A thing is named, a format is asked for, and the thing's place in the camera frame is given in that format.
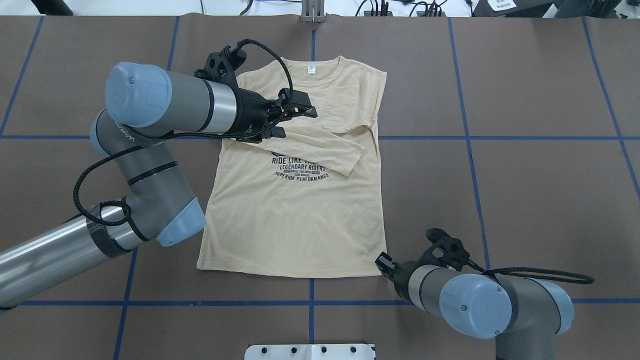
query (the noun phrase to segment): beige t-shirt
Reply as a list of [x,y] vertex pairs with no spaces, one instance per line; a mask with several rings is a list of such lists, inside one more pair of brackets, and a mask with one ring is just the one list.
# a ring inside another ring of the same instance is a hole
[[[342,56],[285,60],[318,117],[282,122],[287,137],[223,140],[198,268],[288,277],[379,275],[386,251],[378,109],[387,73]],[[309,74],[309,66],[315,74]],[[274,99],[277,61],[238,77]]]

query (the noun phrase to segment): silver metal tube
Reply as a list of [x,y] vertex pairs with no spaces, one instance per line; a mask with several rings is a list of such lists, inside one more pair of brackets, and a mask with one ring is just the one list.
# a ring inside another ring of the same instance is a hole
[[[122,210],[106,207],[105,220],[118,220]],[[121,247],[129,250],[142,241],[129,224],[108,227]],[[109,258],[94,244],[85,217],[78,217],[0,254],[0,307],[12,307]]]

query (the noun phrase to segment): metal bracket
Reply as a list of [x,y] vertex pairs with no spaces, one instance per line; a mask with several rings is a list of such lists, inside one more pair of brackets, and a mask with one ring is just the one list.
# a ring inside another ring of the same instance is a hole
[[252,345],[244,360],[375,360],[373,344]]
[[302,0],[302,22],[324,22],[324,0]]

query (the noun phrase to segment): robotic arm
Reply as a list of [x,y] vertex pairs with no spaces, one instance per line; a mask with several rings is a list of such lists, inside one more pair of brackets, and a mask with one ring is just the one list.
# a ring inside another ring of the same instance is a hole
[[[269,51],[283,66],[289,88],[277,99],[238,87],[235,70],[246,59],[246,44]],[[84,216],[0,254],[0,313],[145,241],[171,246],[204,227],[202,209],[166,140],[204,135],[257,143],[285,137],[276,126],[281,121],[317,116],[308,95],[292,89],[281,59],[254,40],[210,54],[195,77],[120,63],[107,82],[106,104],[91,127],[92,144],[106,158],[88,168],[74,188]],[[118,163],[131,194],[84,209],[78,197],[83,179],[110,160]]]
[[[573,304],[560,286],[541,279],[590,284],[593,278],[533,268],[487,271],[470,260],[460,239],[450,237],[442,229],[427,230],[427,239],[432,246],[418,261],[396,263],[384,252],[376,260],[402,299],[443,318],[462,334],[478,339],[495,338],[496,360],[556,358],[556,336],[571,327]],[[436,249],[442,251],[440,258],[433,254]],[[461,274],[465,265],[482,274]]]

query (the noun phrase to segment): white metal plate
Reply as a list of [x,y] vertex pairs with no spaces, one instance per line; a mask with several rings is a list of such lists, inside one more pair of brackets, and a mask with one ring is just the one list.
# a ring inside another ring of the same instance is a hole
[[375,348],[373,344],[252,345],[244,360],[375,360]]

